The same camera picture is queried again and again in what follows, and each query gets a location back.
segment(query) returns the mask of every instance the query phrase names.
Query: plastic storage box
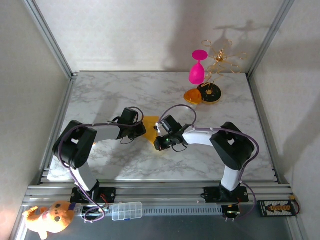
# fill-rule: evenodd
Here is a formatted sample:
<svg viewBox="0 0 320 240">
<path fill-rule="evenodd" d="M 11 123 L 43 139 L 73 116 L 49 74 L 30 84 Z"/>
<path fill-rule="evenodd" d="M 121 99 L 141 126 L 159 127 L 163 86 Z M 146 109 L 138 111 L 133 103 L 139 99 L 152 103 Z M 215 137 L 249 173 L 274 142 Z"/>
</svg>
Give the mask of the plastic storage box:
<svg viewBox="0 0 320 240">
<path fill-rule="evenodd" d="M 131 220 L 142 218 L 142 203 L 141 202 L 129 202 L 114 204 L 112 206 L 112 220 Z"/>
</svg>

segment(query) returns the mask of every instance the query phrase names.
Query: white wall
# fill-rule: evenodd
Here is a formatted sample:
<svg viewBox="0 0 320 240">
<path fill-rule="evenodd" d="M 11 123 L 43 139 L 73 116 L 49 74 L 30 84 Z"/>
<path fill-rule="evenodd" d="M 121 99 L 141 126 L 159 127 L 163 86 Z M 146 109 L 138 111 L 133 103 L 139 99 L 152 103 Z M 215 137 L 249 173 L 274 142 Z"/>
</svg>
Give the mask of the white wall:
<svg viewBox="0 0 320 240">
<path fill-rule="evenodd" d="M 254 75 L 279 158 L 301 204 L 310 240 L 319 239 L 320 1 L 296 0 Z"/>
<path fill-rule="evenodd" d="M 0 239 L 39 169 L 67 78 L 22 0 L 0 7 Z"/>
<path fill-rule="evenodd" d="M 74 72 L 187 72 L 192 52 L 206 49 L 202 40 L 218 50 L 229 39 L 230 53 L 249 55 L 238 61 L 245 73 L 283 0 L 36 2 Z"/>
</svg>

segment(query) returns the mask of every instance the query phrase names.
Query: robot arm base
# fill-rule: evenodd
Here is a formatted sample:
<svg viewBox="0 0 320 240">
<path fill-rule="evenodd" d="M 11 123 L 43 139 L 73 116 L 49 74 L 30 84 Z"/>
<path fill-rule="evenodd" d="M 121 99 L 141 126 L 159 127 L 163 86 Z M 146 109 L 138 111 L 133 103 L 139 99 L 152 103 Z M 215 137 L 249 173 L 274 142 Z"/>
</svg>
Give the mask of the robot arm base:
<svg viewBox="0 0 320 240">
<path fill-rule="evenodd" d="M 204 188 L 201 197 L 205 203 L 248 203 L 248 192 L 245 186 L 238 186 L 229 191 L 221 184 L 219 186 L 208 186 Z"/>
</svg>

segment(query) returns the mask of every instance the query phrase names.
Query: white marble table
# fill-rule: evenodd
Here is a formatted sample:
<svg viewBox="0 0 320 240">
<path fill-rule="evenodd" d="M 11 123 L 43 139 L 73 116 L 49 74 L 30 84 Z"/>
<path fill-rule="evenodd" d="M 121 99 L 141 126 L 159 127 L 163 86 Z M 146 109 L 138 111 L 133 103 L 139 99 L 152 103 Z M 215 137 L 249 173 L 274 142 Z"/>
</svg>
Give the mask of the white marble table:
<svg viewBox="0 0 320 240">
<path fill-rule="evenodd" d="M 274 179 L 270 156 L 245 74 L 225 74 L 217 81 L 221 100 L 214 105 L 194 106 L 197 127 L 220 127 L 234 123 L 260 145 L 258 158 L 244 172 L 245 180 Z M 76 80 L 62 130 L 71 120 L 102 123 L 120 116 L 124 108 L 137 106 L 146 116 L 161 116 L 169 107 L 186 104 L 184 93 L 192 88 L 188 73 L 175 72 L 81 72 Z M 182 125 L 193 121 L 186 107 L 171 114 Z M 224 165 L 213 147 L 189 145 L 176 153 L 155 150 L 144 137 L 121 145 L 118 140 L 101 141 L 91 151 L 88 163 L 99 180 L 207 181 L 221 180 Z M 49 181 L 71 179 L 54 157 Z"/>
</svg>

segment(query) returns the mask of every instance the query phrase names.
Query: metal floor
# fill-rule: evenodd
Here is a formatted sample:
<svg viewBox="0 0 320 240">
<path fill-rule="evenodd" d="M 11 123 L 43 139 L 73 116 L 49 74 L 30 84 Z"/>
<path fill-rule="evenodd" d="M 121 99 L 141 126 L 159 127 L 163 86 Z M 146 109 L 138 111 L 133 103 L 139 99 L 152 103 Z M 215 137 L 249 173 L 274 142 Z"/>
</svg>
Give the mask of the metal floor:
<svg viewBox="0 0 320 240">
<path fill-rule="evenodd" d="M 245 211 L 250 205 L 243 206 Z M 38 240 L 28 230 L 26 240 Z M 112 221 L 111 217 L 84 223 L 76 217 L 64 231 L 50 233 L 48 240 L 291 240 L 285 217 L 262 218 L 258 209 L 245 219 L 228 221 L 220 216 L 143 216 L 130 221 Z"/>
</svg>

